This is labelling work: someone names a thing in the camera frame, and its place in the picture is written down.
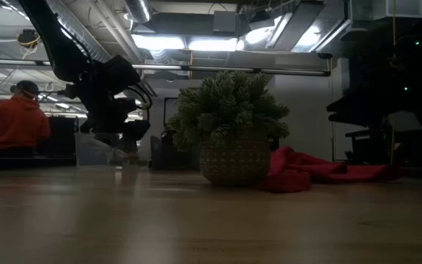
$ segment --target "ceiling light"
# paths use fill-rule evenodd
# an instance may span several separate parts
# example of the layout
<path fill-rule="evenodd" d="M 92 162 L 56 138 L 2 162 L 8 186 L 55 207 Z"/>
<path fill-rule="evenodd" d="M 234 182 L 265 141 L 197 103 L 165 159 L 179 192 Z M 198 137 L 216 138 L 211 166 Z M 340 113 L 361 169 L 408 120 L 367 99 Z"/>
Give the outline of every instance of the ceiling light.
<path fill-rule="evenodd" d="M 264 28 L 252 30 L 247 33 L 245 40 L 247 40 L 247 42 L 250 44 L 259 43 L 260 41 L 266 40 L 271 35 L 271 32 L 274 28 L 274 26 L 267 26 Z"/>
<path fill-rule="evenodd" d="M 320 39 L 320 29 L 317 26 L 311 26 L 306 33 L 302 35 L 297 45 L 314 45 Z"/>
<path fill-rule="evenodd" d="M 236 49 L 238 50 L 238 51 L 241 51 L 241 50 L 243 50 L 245 48 L 245 43 L 243 42 L 243 40 L 239 40 L 239 42 L 237 43 L 237 47 L 236 47 Z"/>
<path fill-rule="evenodd" d="M 62 107 L 64 109 L 68 109 L 70 107 L 66 103 L 57 103 L 56 105 L 59 106 L 59 107 Z"/>
<path fill-rule="evenodd" d="M 206 39 L 193 40 L 189 49 L 192 51 L 235 51 L 237 46 L 237 38 L 229 40 Z"/>
<path fill-rule="evenodd" d="M 181 37 L 141 36 L 137 34 L 132 34 L 131 37 L 139 48 L 146 48 L 151 51 L 185 48 Z"/>
<path fill-rule="evenodd" d="M 272 31 L 272 35 L 266 44 L 266 48 L 274 47 L 278 42 L 279 37 L 283 34 L 283 30 L 286 28 L 288 22 L 292 18 L 292 13 L 288 12 L 281 17 L 275 18 L 275 28 Z"/>
<path fill-rule="evenodd" d="M 316 52 L 320 52 L 328 43 L 330 43 L 336 36 L 338 36 L 343 30 L 345 30 L 351 24 L 351 20 L 346 20 L 331 36 L 324 40 L 318 47 L 315 48 Z"/>
<path fill-rule="evenodd" d="M 281 20 L 283 18 L 283 16 L 282 15 L 280 15 L 280 16 L 278 16 L 277 18 L 275 18 L 275 26 L 277 26 L 278 25 L 278 23 L 279 23 L 279 21 Z"/>

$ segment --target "wicker planter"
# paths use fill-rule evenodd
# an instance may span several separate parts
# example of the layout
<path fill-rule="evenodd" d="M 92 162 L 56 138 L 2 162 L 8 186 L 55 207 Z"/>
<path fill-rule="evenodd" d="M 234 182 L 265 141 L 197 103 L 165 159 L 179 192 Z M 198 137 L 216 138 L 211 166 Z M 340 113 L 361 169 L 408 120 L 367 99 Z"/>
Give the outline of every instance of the wicker planter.
<path fill-rule="evenodd" d="M 262 181 L 270 168 L 266 136 L 241 136 L 225 148 L 201 142 L 200 170 L 217 186 L 250 186 Z"/>

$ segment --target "red fabric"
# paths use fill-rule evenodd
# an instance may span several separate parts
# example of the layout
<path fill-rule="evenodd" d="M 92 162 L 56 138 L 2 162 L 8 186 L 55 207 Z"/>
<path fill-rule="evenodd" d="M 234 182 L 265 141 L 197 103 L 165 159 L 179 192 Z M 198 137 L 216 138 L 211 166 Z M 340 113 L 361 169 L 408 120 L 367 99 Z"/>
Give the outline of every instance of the red fabric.
<path fill-rule="evenodd" d="M 35 147 L 49 136 L 48 118 L 36 101 L 14 95 L 0 102 L 0 149 Z"/>
<path fill-rule="evenodd" d="M 271 153 L 271 167 L 260 189 L 287 193 L 307 191 L 311 182 L 356 183 L 398 178 L 394 166 L 347 166 L 296 153 L 290 147 L 282 147 Z"/>

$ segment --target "table surface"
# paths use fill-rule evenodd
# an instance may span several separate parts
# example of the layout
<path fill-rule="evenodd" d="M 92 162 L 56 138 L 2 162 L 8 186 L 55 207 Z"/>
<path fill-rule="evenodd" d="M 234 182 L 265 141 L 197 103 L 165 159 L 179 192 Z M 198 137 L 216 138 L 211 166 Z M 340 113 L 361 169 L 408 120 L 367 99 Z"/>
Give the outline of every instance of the table surface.
<path fill-rule="evenodd" d="M 422 181 L 271 194 L 195 172 L 0 172 L 0 263 L 422 264 Z"/>

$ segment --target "person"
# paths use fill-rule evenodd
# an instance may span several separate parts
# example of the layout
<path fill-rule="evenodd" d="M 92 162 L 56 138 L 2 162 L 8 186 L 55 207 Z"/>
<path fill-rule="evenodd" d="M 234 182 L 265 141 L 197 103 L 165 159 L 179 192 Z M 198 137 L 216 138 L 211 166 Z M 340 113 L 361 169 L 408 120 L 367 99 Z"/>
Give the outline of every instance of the person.
<path fill-rule="evenodd" d="M 20 81 L 14 95 L 0 101 L 0 157 L 30 158 L 37 144 L 50 136 L 48 118 L 37 102 L 38 86 Z"/>

